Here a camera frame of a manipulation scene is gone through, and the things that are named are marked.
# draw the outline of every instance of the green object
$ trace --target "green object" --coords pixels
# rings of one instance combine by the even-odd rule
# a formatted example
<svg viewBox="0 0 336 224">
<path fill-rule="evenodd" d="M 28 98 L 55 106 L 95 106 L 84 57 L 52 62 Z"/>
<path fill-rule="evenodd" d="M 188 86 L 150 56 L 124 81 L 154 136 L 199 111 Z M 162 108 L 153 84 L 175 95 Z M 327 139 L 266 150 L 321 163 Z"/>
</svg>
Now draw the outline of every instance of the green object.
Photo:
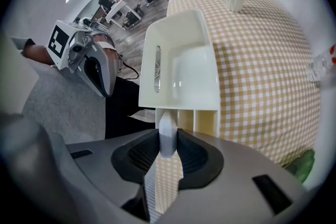
<svg viewBox="0 0 336 224">
<path fill-rule="evenodd" d="M 285 169 L 292 175 L 294 175 L 294 177 L 296 177 L 298 181 L 303 183 L 305 182 L 311 169 L 313 168 L 313 164 L 315 161 L 314 156 L 314 150 L 308 150 L 304 152 L 300 157 L 294 159 L 294 161 L 288 164 Z"/>
</svg>

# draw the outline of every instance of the wooden floor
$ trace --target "wooden floor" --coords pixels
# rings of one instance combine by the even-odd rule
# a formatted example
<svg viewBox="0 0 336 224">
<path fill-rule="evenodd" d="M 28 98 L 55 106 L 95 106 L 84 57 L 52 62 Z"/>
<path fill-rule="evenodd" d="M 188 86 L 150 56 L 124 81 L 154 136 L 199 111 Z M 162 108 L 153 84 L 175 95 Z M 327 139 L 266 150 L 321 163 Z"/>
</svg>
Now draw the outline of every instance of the wooden floor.
<svg viewBox="0 0 336 224">
<path fill-rule="evenodd" d="M 168 2 L 166 0 L 154 0 L 150 7 L 146 7 L 147 1 L 145 0 L 129 1 L 129 5 L 132 8 L 136 7 L 137 3 L 141 4 L 141 10 L 144 12 L 141 21 L 138 21 L 128 30 L 123 30 L 115 24 L 112 24 L 109 30 L 118 53 L 123 55 L 124 62 L 140 73 L 147 28 L 153 22 L 166 17 Z M 127 8 L 121 9 L 121 12 L 124 14 L 126 14 L 127 11 Z M 121 23 L 124 17 L 125 16 L 120 19 L 117 18 L 117 22 Z M 118 76 L 125 79 L 135 78 L 136 74 L 134 71 L 123 66 Z"/>
</svg>

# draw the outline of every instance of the table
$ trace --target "table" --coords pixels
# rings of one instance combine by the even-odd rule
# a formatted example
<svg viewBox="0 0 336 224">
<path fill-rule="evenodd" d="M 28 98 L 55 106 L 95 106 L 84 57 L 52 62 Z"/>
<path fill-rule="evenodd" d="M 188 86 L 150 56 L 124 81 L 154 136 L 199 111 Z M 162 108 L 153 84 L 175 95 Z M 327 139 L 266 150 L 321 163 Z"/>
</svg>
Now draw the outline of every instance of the table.
<svg viewBox="0 0 336 224">
<path fill-rule="evenodd" d="M 127 0 L 119 0 L 119 2 L 115 3 L 110 12 L 106 15 L 106 21 L 109 22 L 114 22 L 116 25 L 118 25 L 120 28 L 124 29 L 120 24 L 118 24 L 115 20 L 112 19 L 112 17 L 123 7 L 126 7 L 129 9 L 129 11 L 131 11 L 139 20 L 141 20 L 142 18 L 140 17 L 140 15 L 135 12 L 135 10 L 133 10 L 128 4 L 127 4 Z"/>
<path fill-rule="evenodd" d="M 307 79 L 308 43 L 277 0 L 246 0 L 240 13 L 225 0 L 170 0 L 167 15 L 203 12 L 213 42 L 221 97 L 219 136 L 250 146 L 279 165 L 313 147 L 320 90 Z M 183 177 L 180 158 L 155 163 L 156 209 L 163 213 Z"/>
</svg>

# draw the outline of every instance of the black cable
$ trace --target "black cable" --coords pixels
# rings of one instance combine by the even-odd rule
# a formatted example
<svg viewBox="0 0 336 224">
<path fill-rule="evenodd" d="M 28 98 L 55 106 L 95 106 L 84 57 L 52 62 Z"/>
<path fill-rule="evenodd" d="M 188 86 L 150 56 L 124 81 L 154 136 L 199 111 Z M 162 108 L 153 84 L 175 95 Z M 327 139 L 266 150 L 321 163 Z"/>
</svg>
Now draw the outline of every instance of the black cable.
<svg viewBox="0 0 336 224">
<path fill-rule="evenodd" d="M 133 68 L 133 67 L 130 67 L 128 64 L 126 64 L 125 62 L 123 62 L 124 63 L 124 65 L 126 66 L 126 67 L 128 67 L 129 69 L 132 69 L 138 76 L 136 77 L 136 78 L 134 78 L 134 79 L 138 79 L 138 77 L 139 77 L 139 73 Z"/>
</svg>

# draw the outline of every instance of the checkered tablecloth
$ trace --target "checkered tablecloth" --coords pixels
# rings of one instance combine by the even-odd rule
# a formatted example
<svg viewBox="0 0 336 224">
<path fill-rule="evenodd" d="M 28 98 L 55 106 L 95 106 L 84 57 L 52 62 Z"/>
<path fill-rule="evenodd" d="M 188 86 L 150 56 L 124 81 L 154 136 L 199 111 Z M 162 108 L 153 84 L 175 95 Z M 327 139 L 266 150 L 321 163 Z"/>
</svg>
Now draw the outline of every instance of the checkered tablecloth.
<svg viewBox="0 0 336 224">
<path fill-rule="evenodd" d="M 188 9 L 203 12 L 213 42 L 220 137 L 248 145 L 280 165 L 312 148 L 320 93 L 306 75 L 311 58 L 307 40 L 288 11 L 277 0 L 246 0 L 239 13 L 230 12 L 225 0 L 170 0 L 167 15 Z M 165 204 L 172 202 L 166 193 L 172 187 L 176 191 L 177 183 L 162 179 L 162 170 L 166 175 L 182 170 L 173 163 L 160 157 L 156 162 L 156 197 Z M 159 211 L 166 209 L 162 204 L 156 201 Z"/>
</svg>

